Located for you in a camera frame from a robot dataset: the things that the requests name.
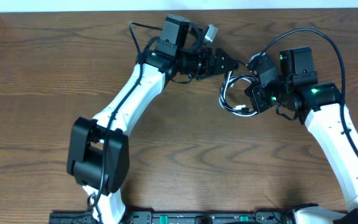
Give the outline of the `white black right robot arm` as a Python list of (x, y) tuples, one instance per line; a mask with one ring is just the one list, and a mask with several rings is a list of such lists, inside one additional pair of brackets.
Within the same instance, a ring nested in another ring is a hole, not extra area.
[(245, 90), (262, 113), (272, 106), (294, 112), (321, 146), (341, 187), (347, 213), (312, 203), (282, 215), (282, 223), (358, 223), (358, 133), (341, 94), (332, 83), (320, 83), (309, 47), (280, 51), (276, 67), (267, 54), (253, 56), (247, 68), (256, 82)]

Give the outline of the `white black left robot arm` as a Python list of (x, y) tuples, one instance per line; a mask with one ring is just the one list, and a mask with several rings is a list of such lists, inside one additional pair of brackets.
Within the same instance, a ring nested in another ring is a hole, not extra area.
[(238, 69), (221, 48), (213, 50), (218, 28), (199, 28), (169, 14), (160, 35), (144, 48), (135, 43), (132, 74), (115, 98), (92, 119), (79, 117), (71, 129), (67, 172), (88, 195), (87, 223), (119, 223), (126, 212), (121, 186), (129, 171), (129, 136), (152, 100), (176, 74), (204, 80)]

